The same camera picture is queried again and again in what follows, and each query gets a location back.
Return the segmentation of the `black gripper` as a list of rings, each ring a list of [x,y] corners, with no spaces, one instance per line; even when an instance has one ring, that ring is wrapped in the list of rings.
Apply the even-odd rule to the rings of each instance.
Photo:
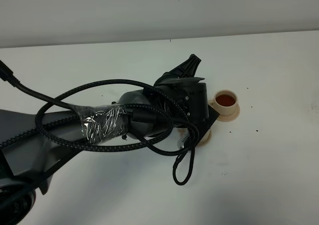
[[[209,117],[204,78],[195,77],[201,62],[195,54],[156,80],[154,86],[172,97],[183,109],[189,122],[198,125]]]

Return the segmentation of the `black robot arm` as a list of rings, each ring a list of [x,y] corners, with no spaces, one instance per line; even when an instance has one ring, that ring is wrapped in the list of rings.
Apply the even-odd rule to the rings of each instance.
[[[0,112],[0,222],[18,224],[32,209],[36,189],[48,191],[52,175],[81,151],[125,152],[149,148],[174,156],[173,171],[195,148],[218,117],[207,100],[206,84],[195,72],[196,55],[164,73],[153,85],[111,79],[88,83],[56,98],[24,86],[4,63],[0,77],[45,101],[37,114]],[[137,86],[118,102],[88,107],[65,98],[93,87]]]

